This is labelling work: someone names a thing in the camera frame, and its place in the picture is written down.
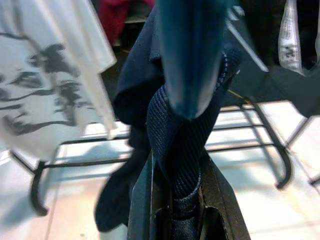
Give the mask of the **navy blue polo shirt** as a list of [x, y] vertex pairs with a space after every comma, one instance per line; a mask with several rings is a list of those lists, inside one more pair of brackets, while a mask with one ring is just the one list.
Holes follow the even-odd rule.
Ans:
[[[231, 0], [228, 10], [233, 6], [243, 10], [257, 54], [267, 66], [300, 75], [320, 68], [319, 0]], [[132, 190], [152, 152], [170, 188], [169, 240], [200, 240], [201, 159], [209, 156], [205, 145], [237, 72], [218, 80], [199, 117], [187, 120], [175, 114], [168, 99], [156, 16], [155, 5], [119, 75], [113, 107], [119, 120], [130, 126], [132, 154], [106, 182], [94, 220], [100, 233], [120, 225], [128, 228]]]

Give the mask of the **black metal clothes rack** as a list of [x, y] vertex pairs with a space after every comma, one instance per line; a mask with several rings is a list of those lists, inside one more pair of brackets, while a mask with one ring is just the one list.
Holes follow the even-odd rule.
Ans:
[[[277, 182], [275, 187], [279, 190], [286, 188], [293, 177], [294, 168], [293, 163], [290, 160], [289, 156], [289, 148], [296, 141], [296, 139], [302, 134], [308, 124], [312, 121], [313, 117], [320, 116], [320, 101], [316, 102], [315, 105], [309, 109], [307, 115], [308, 117], [302, 120], [292, 135], [288, 138], [286, 143], [281, 143], [280, 138], [276, 135], [275, 130], [271, 126], [268, 121], [266, 114], [262, 110], [261, 106], [257, 101], [251, 96], [239, 97], [239, 105], [235, 109], [222, 109], [221, 113], [233, 113], [233, 112], [241, 112], [249, 122], [247, 125], [242, 126], [230, 126], [230, 127], [218, 127], [213, 128], [213, 132], [217, 131], [231, 131], [231, 130], [239, 130], [250, 128], [255, 131], [256, 128], [264, 128], [267, 132], [271, 142], [265, 143], [260, 141], [257, 144], [247, 144], [247, 145], [239, 145], [234, 147], [220, 147], [217, 148], [212, 144], [206, 144], [205, 149], [208, 153], [218, 153], [218, 152], [227, 152], [227, 151], [235, 151], [235, 150], [246, 150], [252, 148], [267, 148], [273, 147], [277, 150], [278, 154], [281, 157], [282, 164], [284, 167], [283, 176], [277, 176]], [[36, 167], [31, 167], [26, 160], [14, 151], [10, 151], [10, 156], [13, 160], [15, 160], [18, 164], [20, 164], [27, 172], [29, 172], [33, 178], [30, 185], [30, 202], [33, 207], [35, 213], [38, 216], [46, 216], [48, 214], [48, 208], [45, 207], [40, 199], [40, 182], [42, 178], [43, 171], [45, 169], [54, 169], [54, 168], [80, 168], [80, 167], [89, 167], [89, 166], [98, 166], [105, 164], [115, 164], [115, 163], [123, 163], [129, 159], [129, 153], [120, 154], [118, 153], [116, 157], [110, 158], [108, 157], [105, 160], [87, 160], [87, 161], [78, 161], [68, 163], [66, 161], [62, 161], [61, 163], [47, 163], [45, 161], [40, 160]]]

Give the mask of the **white Pikachu print T-shirt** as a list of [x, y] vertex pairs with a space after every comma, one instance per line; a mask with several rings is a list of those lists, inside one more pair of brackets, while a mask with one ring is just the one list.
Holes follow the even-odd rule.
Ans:
[[91, 0], [0, 0], [0, 149], [49, 161], [94, 123], [112, 139], [115, 63]]

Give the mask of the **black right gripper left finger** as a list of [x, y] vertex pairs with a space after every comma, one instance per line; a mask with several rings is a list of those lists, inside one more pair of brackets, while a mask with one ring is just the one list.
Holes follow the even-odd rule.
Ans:
[[132, 189], [126, 240], [170, 240], [170, 187], [151, 152]]

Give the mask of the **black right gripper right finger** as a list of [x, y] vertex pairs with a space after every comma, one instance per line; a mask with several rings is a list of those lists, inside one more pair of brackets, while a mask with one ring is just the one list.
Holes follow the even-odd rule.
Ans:
[[202, 228], [199, 240], [251, 240], [235, 192], [209, 156], [203, 156]]

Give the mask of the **blue plastic clothes hanger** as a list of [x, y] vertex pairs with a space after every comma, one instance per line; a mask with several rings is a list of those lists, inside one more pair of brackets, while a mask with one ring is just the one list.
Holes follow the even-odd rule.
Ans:
[[193, 120], [209, 106], [218, 80], [239, 68], [241, 52], [224, 39], [231, 0], [156, 0], [156, 24], [168, 102]]

